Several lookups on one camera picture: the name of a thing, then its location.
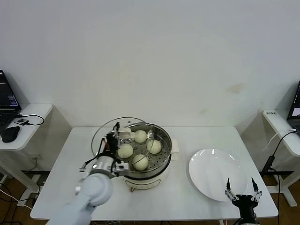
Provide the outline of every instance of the table leg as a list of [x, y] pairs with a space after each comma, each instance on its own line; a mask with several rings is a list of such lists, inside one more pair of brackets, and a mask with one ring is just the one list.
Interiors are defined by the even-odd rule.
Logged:
[[[278, 183], [277, 175], [274, 175], [274, 178]], [[282, 179], [281, 176], [279, 176], [279, 178], [280, 178], [280, 193], [282, 193], [285, 196], [285, 199], [289, 203], [290, 207], [296, 207], [297, 203], [292, 193], [289, 190], [289, 186], [291, 186], [293, 183], [295, 183], [297, 180], [300, 179], [300, 167], [298, 166], [295, 172], [293, 172], [287, 178]], [[267, 189], [270, 194], [278, 193], [279, 185], [267, 186]]]
[[0, 173], [3, 174], [2, 179], [0, 180], [0, 187], [2, 187], [2, 184], [6, 181], [7, 178], [12, 179], [13, 176], [10, 175], [7, 171], [5, 171], [2, 167], [0, 167]]
[[[40, 174], [35, 174], [35, 175], [33, 175], [33, 177], [32, 177], [32, 181], [36, 183], [40, 177], [41, 177]], [[40, 186], [40, 189], [39, 189], [38, 191], [32, 191], [32, 190], [29, 189], [29, 188], [26, 189], [26, 190], [23, 192], [23, 194], [22, 194], [20, 200], [22, 200], [22, 199], [28, 199], [32, 193], [39, 193], [39, 192], [41, 192], [42, 188], [43, 188], [43, 186]], [[28, 200], [24, 200], [24, 201], [21, 201], [21, 202], [22, 202], [24, 205], [26, 205], [27, 201], [28, 201]], [[24, 206], [24, 205], [22, 205], [21, 203], [18, 202], [18, 206], [22, 207], [22, 206]]]
[[34, 192], [38, 191], [38, 185], [29, 177], [27, 177], [21, 170], [19, 170], [17, 168], [17, 165], [15, 165], [11, 160], [5, 157], [4, 154], [2, 154], [0, 158], [0, 167], [2, 167], [5, 171], [7, 171], [18, 181], [20, 181], [28, 189], [31, 189]]

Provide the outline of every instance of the steamed bun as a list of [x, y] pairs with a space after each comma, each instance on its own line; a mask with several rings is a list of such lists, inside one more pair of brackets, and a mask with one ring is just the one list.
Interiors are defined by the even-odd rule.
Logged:
[[147, 143], [147, 150], [151, 154], [157, 154], [161, 150], [161, 143], [158, 140], [150, 140]]
[[143, 143], [147, 140], [147, 133], [143, 130], [138, 130], [135, 132], [135, 142]]
[[123, 144], [118, 149], [118, 156], [120, 158], [129, 158], [133, 154], [133, 148], [130, 144]]
[[148, 159], [142, 154], [136, 155], [133, 158], [132, 163], [133, 163], [133, 167], [138, 171], [142, 171], [148, 167]]

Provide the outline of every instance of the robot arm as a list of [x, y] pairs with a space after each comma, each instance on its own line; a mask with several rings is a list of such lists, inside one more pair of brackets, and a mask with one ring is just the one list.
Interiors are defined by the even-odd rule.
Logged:
[[76, 197], [64, 205], [47, 225], [89, 225], [94, 209], [106, 203], [113, 193], [111, 178], [125, 175], [129, 164], [118, 162], [115, 152], [118, 149], [119, 127], [106, 135], [107, 145], [102, 153], [96, 155], [94, 165], [88, 176], [76, 188]]
[[230, 188], [229, 178], [227, 180], [225, 194], [232, 201], [233, 205], [240, 210], [240, 219], [235, 224], [238, 225], [258, 225], [254, 208], [258, 205], [258, 200], [262, 196], [262, 192], [258, 190], [258, 186], [252, 178], [254, 195], [235, 195]]
[[47, 225], [89, 225], [94, 209], [106, 203], [113, 193], [113, 184], [105, 174], [95, 173], [82, 183], [72, 203], [64, 205]]

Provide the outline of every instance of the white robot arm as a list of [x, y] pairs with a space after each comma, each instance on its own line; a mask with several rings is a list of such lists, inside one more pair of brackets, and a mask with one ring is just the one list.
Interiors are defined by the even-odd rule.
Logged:
[[95, 173], [82, 183], [72, 203], [64, 205], [47, 225], [88, 225], [94, 209], [109, 200], [113, 184], [107, 175]]
[[76, 197], [73, 202], [64, 205], [56, 215], [49, 220], [47, 225], [88, 225], [94, 209], [106, 203], [113, 193], [111, 178], [126, 175], [129, 164], [118, 161], [115, 157], [119, 145], [119, 125], [106, 135], [107, 143], [102, 153], [98, 153], [93, 159], [84, 163], [85, 166], [96, 160], [91, 171], [81, 186], [76, 188]]

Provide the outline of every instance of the laptop screen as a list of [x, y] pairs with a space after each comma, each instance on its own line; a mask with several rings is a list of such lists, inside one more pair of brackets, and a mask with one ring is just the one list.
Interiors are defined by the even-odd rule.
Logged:
[[20, 106], [8, 84], [3, 71], [0, 70], [0, 109], [14, 108], [20, 108]]
[[289, 112], [287, 119], [300, 119], [300, 82], [297, 87], [296, 95], [294, 101], [292, 102], [292, 107]]

